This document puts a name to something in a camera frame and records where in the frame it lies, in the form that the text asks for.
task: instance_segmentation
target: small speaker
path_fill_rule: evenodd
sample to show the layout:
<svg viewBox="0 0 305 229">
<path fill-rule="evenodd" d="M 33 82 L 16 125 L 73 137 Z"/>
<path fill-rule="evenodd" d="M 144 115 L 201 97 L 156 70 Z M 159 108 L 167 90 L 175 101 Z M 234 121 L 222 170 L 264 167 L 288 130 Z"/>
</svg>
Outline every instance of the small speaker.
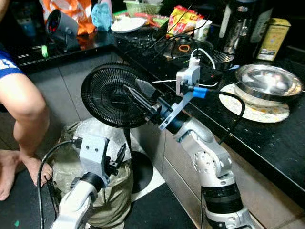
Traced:
<svg viewBox="0 0 305 229">
<path fill-rule="evenodd" d="M 46 23 L 46 33 L 54 40 L 56 46 L 65 52 L 80 49 L 77 41 L 78 23 L 73 18 L 54 10 Z"/>
</svg>

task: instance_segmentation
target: person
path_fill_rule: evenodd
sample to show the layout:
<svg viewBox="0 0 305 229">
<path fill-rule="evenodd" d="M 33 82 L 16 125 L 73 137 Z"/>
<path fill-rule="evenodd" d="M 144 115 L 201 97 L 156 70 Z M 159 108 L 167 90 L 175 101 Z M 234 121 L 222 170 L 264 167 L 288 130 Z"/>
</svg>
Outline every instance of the person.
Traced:
<svg viewBox="0 0 305 229">
<path fill-rule="evenodd" d="M 9 0 L 0 0 L 0 24 L 8 5 Z M 10 194 L 16 169 L 21 163 L 26 166 L 37 185 L 41 161 L 35 151 L 49 127 L 49 112 L 40 91 L 12 61 L 1 43 L 0 104 L 16 120 L 13 136 L 19 144 L 19 151 L 0 149 L 0 201 L 3 201 Z M 52 177 L 52 173 L 52 168 L 45 164 L 41 173 L 42 185 Z"/>
</svg>

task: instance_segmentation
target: person's arm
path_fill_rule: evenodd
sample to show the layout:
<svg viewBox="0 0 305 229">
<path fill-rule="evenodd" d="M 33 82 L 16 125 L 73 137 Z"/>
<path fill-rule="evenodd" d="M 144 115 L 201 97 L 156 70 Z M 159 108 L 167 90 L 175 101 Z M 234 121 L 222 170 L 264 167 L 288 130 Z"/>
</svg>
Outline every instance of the person's arm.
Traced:
<svg viewBox="0 0 305 229">
<path fill-rule="evenodd" d="M 0 23 L 8 10 L 10 0 L 0 0 Z"/>
</svg>

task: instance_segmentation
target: fan grille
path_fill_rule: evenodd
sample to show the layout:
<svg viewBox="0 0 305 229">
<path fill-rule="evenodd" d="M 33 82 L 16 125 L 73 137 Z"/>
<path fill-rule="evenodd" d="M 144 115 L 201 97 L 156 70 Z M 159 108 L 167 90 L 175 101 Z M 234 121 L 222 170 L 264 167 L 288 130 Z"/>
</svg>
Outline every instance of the fan grille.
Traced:
<svg viewBox="0 0 305 229">
<path fill-rule="evenodd" d="M 134 128 L 145 123 L 145 113 L 124 85 L 139 91 L 139 73 L 128 65 L 104 64 L 94 69 L 81 86 L 88 111 L 101 122 L 117 128 Z"/>
</svg>

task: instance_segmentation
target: white cable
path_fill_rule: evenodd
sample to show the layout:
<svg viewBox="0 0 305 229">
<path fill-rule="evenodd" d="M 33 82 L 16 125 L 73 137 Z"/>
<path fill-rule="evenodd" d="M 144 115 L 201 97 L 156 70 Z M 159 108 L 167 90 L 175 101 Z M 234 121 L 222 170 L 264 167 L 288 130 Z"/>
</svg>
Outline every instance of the white cable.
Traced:
<svg viewBox="0 0 305 229">
<path fill-rule="evenodd" d="M 202 87 L 215 87 L 217 84 L 218 84 L 218 82 L 214 83 L 213 85 L 199 84 L 199 86 L 202 86 Z"/>
<path fill-rule="evenodd" d="M 164 82 L 176 82 L 176 80 L 160 80 L 160 81 L 154 81 L 152 83 L 164 83 Z"/>
<path fill-rule="evenodd" d="M 194 54 L 194 52 L 195 52 L 196 50 L 202 51 L 202 52 L 210 59 L 210 61 L 211 61 L 211 63 L 212 63 L 212 66 L 213 66 L 213 69 L 216 69 L 216 67 L 215 67 L 215 62 L 214 62 L 214 60 L 212 59 L 212 57 L 211 57 L 205 50 L 203 50 L 203 49 L 201 49 L 201 48 L 199 48 L 199 49 L 194 49 L 194 50 L 192 51 L 191 58 L 193 57 L 193 54 Z"/>
</svg>

